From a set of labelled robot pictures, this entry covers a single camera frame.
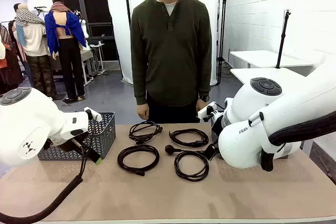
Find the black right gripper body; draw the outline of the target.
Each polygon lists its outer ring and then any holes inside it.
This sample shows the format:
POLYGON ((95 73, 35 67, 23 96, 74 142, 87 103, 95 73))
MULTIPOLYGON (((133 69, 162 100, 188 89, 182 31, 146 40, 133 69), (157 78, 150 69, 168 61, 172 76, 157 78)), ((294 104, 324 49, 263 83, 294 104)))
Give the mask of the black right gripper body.
POLYGON ((217 118, 211 119, 212 141, 213 142, 218 141, 219 135, 223 130, 222 118, 223 118, 223 115, 220 115, 217 118))

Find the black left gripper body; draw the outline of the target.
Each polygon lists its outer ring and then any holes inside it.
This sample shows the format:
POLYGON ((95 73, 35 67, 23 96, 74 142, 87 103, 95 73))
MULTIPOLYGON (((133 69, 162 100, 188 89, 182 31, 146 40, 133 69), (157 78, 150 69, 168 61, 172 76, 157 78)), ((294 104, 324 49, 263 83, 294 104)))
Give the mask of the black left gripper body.
POLYGON ((75 151, 79 154, 82 153, 82 150, 85 152, 87 150, 87 145, 84 143, 84 140, 89 135, 88 132, 84 132, 79 134, 72 139, 66 141, 65 143, 58 145, 58 148, 65 152, 75 151))

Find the black cable round plug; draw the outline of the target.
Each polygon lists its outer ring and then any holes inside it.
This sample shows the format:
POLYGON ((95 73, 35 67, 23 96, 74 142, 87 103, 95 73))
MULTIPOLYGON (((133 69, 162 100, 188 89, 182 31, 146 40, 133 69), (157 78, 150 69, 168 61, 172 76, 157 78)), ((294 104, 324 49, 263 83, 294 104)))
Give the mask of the black cable round plug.
POLYGON ((174 160, 174 169, 175 169, 176 175, 179 178, 190 181, 190 182, 200 182, 208 176, 209 163, 208 163, 207 158, 202 154, 201 151, 187 151, 187 150, 174 148, 172 145, 167 145, 165 147, 165 152, 168 155, 178 153, 175 157, 175 160, 174 160), (203 168, 195 174, 186 174, 186 173, 182 172, 182 170, 180 169, 179 163, 180 163, 180 160, 185 156, 197 157, 198 159, 200 159, 204 163, 203 168))

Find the person's left forearm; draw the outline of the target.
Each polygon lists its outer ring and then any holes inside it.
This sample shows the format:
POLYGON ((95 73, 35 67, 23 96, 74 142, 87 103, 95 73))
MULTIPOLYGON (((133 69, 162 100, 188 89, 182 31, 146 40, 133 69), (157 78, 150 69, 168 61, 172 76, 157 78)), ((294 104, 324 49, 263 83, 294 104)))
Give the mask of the person's left forearm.
POLYGON ((197 91, 198 96, 209 95, 211 86, 211 58, 204 57, 197 65, 197 91))

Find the person's right forearm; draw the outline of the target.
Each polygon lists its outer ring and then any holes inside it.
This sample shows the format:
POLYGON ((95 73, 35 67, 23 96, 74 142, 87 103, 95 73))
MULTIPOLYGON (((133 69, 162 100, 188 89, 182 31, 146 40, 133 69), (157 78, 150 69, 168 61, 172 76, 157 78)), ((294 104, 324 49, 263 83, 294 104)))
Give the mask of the person's right forearm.
POLYGON ((146 104, 146 69, 147 64, 145 61, 137 57, 132 58, 133 88, 137 105, 146 104))

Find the person's left hand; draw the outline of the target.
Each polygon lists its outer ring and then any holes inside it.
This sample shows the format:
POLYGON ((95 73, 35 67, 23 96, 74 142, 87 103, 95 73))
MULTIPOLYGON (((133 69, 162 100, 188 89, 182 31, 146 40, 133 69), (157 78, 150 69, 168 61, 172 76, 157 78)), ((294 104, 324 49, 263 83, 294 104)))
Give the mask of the person's left hand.
POLYGON ((196 103, 196 115, 198 115, 198 112, 205 107, 207 107, 207 102, 198 99, 196 103))

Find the person's right hand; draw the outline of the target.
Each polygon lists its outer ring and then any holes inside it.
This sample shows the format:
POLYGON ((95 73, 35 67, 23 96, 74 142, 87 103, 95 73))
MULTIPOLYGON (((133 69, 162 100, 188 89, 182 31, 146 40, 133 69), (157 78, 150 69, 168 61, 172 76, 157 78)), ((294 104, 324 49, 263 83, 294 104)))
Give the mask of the person's right hand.
POLYGON ((143 120, 149 119, 149 106, 148 104, 137 105, 137 114, 143 120))

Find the person in olive henley sweater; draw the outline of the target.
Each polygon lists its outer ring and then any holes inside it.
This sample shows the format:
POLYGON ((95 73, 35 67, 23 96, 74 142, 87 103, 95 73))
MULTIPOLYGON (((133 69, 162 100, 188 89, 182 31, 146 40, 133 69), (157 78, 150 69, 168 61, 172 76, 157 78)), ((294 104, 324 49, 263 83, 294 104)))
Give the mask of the person in olive henley sweater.
POLYGON ((145 0, 132 13, 130 40, 131 64, 135 57, 147 64, 148 121, 197 123, 197 65, 212 57, 206 6, 198 0, 145 0))

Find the small white table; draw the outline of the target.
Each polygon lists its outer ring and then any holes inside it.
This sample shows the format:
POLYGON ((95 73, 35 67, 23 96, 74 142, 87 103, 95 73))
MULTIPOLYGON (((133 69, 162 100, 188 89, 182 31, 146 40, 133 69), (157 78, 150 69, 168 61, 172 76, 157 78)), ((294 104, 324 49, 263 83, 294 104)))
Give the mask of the small white table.
MULTIPOLYGON (((254 51, 231 51, 229 53, 227 63, 233 63, 239 59, 247 64, 247 68, 255 66, 257 68, 272 68, 276 67, 278 62, 278 54, 266 50, 254 51)), ((288 56, 280 57, 279 67, 312 67, 313 64, 304 60, 296 59, 288 56)))

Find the grey background desk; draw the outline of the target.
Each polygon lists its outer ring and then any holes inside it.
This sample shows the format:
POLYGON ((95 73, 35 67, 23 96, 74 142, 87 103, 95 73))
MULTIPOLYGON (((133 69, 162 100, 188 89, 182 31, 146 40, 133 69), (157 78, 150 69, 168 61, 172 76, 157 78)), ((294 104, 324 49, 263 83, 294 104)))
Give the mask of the grey background desk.
POLYGON ((80 51, 84 86, 91 83, 96 76, 103 75, 106 71, 103 62, 103 45, 87 45, 80 51))

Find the hanging red patterned garments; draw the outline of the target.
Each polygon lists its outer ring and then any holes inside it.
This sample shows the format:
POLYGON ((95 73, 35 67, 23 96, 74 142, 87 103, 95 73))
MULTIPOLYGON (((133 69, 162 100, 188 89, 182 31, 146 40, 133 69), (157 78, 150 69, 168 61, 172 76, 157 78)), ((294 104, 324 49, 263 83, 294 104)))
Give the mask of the hanging red patterned garments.
POLYGON ((16 48, 5 26, 0 24, 0 95, 23 82, 16 48))

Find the background person white shirt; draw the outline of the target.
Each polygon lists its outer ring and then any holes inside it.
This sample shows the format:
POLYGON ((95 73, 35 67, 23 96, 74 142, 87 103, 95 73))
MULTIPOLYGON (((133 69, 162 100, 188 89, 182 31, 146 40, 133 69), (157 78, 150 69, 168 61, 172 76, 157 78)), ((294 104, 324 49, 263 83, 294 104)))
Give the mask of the background person white shirt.
POLYGON ((81 12, 78 10, 74 10, 74 13, 76 14, 76 16, 79 18, 79 22, 81 25, 81 29, 83 31, 84 37, 85 37, 85 41, 86 41, 86 46, 83 47, 83 50, 90 50, 89 44, 87 42, 87 39, 89 38, 88 32, 87 32, 87 27, 86 27, 86 21, 84 20, 84 18, 81 15, 81 12))

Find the mannequin with patterned scarf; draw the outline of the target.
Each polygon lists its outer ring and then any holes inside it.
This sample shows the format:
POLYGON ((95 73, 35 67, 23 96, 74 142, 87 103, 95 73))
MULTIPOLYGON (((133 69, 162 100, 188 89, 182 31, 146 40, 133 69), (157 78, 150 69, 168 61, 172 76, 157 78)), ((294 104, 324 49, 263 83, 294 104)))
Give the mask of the mannequin with patterned scarf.
POLYGON ((15 13, 13 34, 25 52, 34 88, 54 99, 57 91, 48 56, 45 22, 26 4, 17 4, 15 13))

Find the mannequin with blue cardigan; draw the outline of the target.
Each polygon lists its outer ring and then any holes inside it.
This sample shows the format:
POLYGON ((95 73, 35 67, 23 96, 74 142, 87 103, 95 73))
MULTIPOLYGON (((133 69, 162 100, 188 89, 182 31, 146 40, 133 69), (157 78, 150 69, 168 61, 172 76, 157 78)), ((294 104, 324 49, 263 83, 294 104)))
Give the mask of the mannequin with blue cardigan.
POLYGON ((64 0, 52 0, 52 6, 45 15, 47 45, 51 56, 58 55, 67 92, 65 102, 72 103, 85 98, 81 49, 86 46, 78 16, 64 0))

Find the black tripod pole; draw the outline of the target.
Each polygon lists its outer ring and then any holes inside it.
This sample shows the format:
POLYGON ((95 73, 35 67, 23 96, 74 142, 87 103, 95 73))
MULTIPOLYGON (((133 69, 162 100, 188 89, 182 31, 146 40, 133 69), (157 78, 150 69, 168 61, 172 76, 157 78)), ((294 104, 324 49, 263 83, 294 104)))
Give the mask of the black tripod pole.
POLYGON ((275 66, 276 69, 280 69, 283 45, 284 45, 284 41, 286 37, 287 23, 288 23, 288 19, 290 15, 291 15, 291 11, 289 9, 286 9, 284 12, 284 21, 283 21, 282 32, 281 32, 281 41, 280 41, 280 46, 279 46, 279 51, 278 51, 277 63, 275 66))

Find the black double door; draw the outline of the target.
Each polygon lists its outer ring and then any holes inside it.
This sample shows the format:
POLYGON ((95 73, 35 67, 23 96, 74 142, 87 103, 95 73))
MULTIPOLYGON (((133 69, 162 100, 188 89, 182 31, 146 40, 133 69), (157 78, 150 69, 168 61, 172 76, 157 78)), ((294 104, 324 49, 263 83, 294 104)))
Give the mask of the black double door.
POLYGON ((88 43, 103 44, 102 59, 104 61, 118 60, 119 55, 108 0, 64 0, 64 4, 71 10, 80 11, 86 21, 88 43))

